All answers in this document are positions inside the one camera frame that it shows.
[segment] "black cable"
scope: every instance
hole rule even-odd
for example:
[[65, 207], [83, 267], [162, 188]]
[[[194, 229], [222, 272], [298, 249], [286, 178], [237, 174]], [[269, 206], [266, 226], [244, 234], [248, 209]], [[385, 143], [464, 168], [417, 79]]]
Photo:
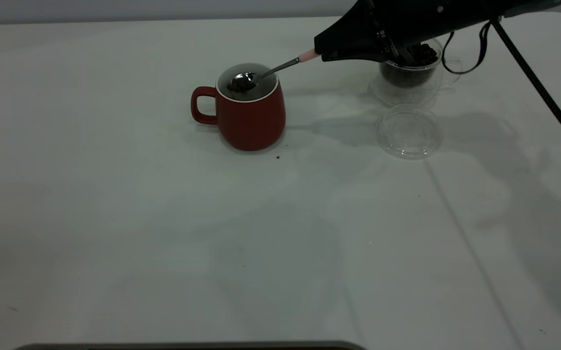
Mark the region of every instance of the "black cable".
[[503, 27], [500, 26], [500, 23], [498, 22], [498, 16], [496, 16], [492, 12], [492, 10], [490, 9], [490, 5], [489, 5], [488, 1], [487, 0], [480, 0], [480, 2], [482, 4], [482, 6], [484, 7], [485, 12], [488, 14], [490, 23], [492, 23], [492, 26], [494, 26], [494, 29], [496, 30], [496, 33], [498, 33], [500, 38], [503, 40], [503, 42], [505, 43], [505, 46], [507, 47], [507, 49], [509, 49], [509, 52], [511, 53], [513, 58], [515, 58], [516, 62], [518, 62], [518, 66], [520, 66], [520, 68], [522, 68], [522, 71], [524, 71], [524, 74], [527, 75], [527, 78], [531, 81], [531, 84], [533, 84], [533, 86], [535, 87], [537, 92], [540, 94], [540, 96], [542, 97], [542, 99], [544, 100], [544, 102], [546, 103], [548, 108], [550, 108], [550, 111], [552, 111], [554, 117], [556, 117], [556, 119], [561, 124], [561, 109], [556, 104], [556, 102], [553, 100], [553, 98], [550, 96], [550, 94], [548, 93], [546, 88], [543, 86], [542, 82], [540, 82], [537, 75], [535, 75], [535, 73], [533, 72], [531, 67], [527, 64], [524, 57], [522, 57], [522, 54], [520, 53], [520, 51], [518, 51], [516, 46], [513, 44], [513, 42], [511, 41], [511, 38], [509, 38], [509, 35], [507, 35], [507, 33], [505, 32], [505, 29], [503, 29]]
[[444, 45], [444, 49], [442, 50], [442, 66], [444, 66], [444, 69], [446, 69], [451, 74], [462, 75], [462, 74], [470, 73], [471, 71], [474, 71], [478, 66], [480, 66], [483, 60], [485, 59], [485, 54], [487, 53], [487, 33], [490, 30], [491, 24], [492, 23], [487, 22], [485, 26], [483, 26], [481, 30], [478, 32], [478, 39], [480, 45], [480, 49], [478, 53], [478, 61], [476, 62], [473, 68], [468, 69], [467, 71], [453, 71], [446, 65], [446, 59], [444, 57], [444, 54], [446, 53], [446, 47], [449, 46], [449, 42], [451, 42], [453, 35], [455, 35], [454, 31], [451, 32], [449, 34], [449, 39], [446, 41], [446, 44]]

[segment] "metal spoon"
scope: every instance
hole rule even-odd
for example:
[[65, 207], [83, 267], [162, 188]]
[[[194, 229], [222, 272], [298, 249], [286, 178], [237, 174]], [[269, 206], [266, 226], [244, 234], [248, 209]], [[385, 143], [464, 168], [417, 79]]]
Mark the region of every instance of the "metal spoon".
[[290, 60], [289, 62], [286, 62], [274, 69], [268, 70], [267, 72], [260, 75], [256, 73], [252, 73], [251, 71], [237, 74], [235, 77], [231, 79], [227, 87], [232, 91], [246, 92], [250, 89], [254, 89], [258, 85], [258, 82], [260, 82], [263, 78], [267, 77], [268, 75], [274, 74], [279, 70], [294, 66], [300, 62], [306, 62], [318, 56], [319, 55], [315, 53], [314, 50], [310, 50], [300, 55], [300, 57], [296, 57]]

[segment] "glass cup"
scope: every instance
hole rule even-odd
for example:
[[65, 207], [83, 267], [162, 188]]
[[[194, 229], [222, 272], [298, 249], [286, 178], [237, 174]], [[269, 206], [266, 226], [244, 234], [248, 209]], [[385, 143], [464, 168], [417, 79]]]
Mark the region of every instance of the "glass cup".
[[[408, 67], [391, 61], [380, 63], [379, 74], [369, 84], [369, 91], [385, 106], [426, 105], [438, 94], [455, 92], [452, 85], [458, 81], [459, 76], [445, 73], [442, 67], [442, 44], [435, 39], [423, 44], [428, 44], [436, 51], [438, 60], [433, 64]], [[447, 66], [454, 70], [462, 68], [458, 60], [448, 60]]]

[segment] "red mug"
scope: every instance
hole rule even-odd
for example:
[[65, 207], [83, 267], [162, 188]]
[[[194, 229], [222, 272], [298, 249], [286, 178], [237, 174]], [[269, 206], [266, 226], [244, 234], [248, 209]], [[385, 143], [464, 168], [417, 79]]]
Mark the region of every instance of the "red mug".
[[[217, 124], [226, 141], [243, 151], [256, 151], [274, 144], [285, 130], [285, 100], [276, 75], [265, 78], [264, 84], [251, 95], [242, 97], [228, 91], [226, 80], [236, 67], [228, 70], [218, 79], [216, 87], [198, 87], [192, 93], [192, 117], [202, 124]], [[205, 115], [198, 110], [198, 97], [209, 96], [216, 99], [216, 115]]]

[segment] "white table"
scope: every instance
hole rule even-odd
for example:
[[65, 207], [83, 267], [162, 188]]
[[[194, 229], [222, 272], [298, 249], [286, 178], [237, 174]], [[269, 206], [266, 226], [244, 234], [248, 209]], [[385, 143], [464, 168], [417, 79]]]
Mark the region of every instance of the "white table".
[[[0, 350], [561, 349], [561, 127], [495, 33], [433, 106], [445, 142], [424, 161], [376, 145], [372, 62], [283, 71], [266, 151], [192, 120], [196, 86], [334, 20], [0, 26]], [[504, 26], [561, 106], [561, 14]], [[473, 64], [477, 34], [449, 55]]]

